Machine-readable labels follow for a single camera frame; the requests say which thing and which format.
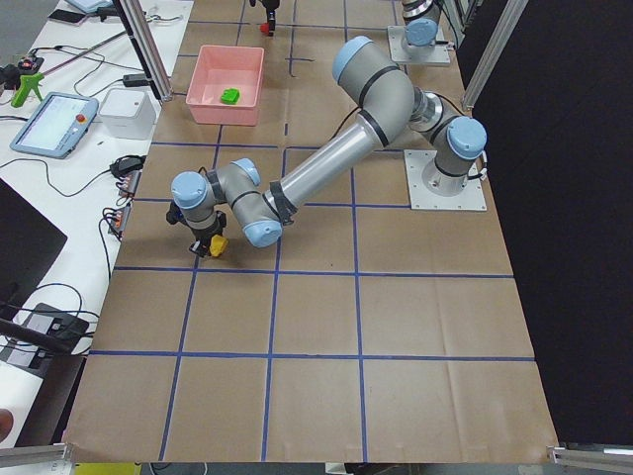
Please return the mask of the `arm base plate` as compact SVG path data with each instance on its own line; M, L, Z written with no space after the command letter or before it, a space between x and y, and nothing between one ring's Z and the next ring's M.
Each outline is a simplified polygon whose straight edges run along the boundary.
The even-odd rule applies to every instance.
M407 41L405 26L389 26L387 38L392 61L398 64L418 64L425 66L448 66L450 55L448 42L439 27L435 41L426 46L415 46Z
M435 150L406 149L405 170L409 205L414 211L485 212L488 207L475 164L461 177L442 173Z

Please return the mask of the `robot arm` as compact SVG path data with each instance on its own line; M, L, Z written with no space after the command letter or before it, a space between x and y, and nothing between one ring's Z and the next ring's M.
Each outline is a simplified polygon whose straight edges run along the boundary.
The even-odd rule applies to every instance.
M210 255L213 237L226 227L222 204L230 207L251 245L275 243L300 206L362 158L398 140L406 129L419 132L436 149L431 176L440 182L429 189L443 196L458 193L472 164L485 152L488 134L479 121L413 85L365 36L344 44L333 61L332 76L359 108L354 123L271 182L267 191L259 191L260 175L248 158L205 174L183 171L172 180L166 220L191 230L191 252Z
M249 5L260 4L266 14L266 21L260 25L260 31L272 37L276 30L276 10L280 1L250 0ZM434 0L402 0L402 17L405 22L405 45L413 47L430 47L436 43L439 32L442 1Z

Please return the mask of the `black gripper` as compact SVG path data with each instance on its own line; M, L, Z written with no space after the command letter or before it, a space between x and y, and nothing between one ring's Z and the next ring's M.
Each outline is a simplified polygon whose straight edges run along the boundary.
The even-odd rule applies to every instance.
M196 241L189 250L199 257L210 256L210 240L213 236L222 236L226 227L226 214L224 212L212 212L207 218L196 222L185 219L185 224L192 230Z
M276 10L280 7L280 0L249 0L251 7L260 3L266 10L267 34L273 35L276 31Z

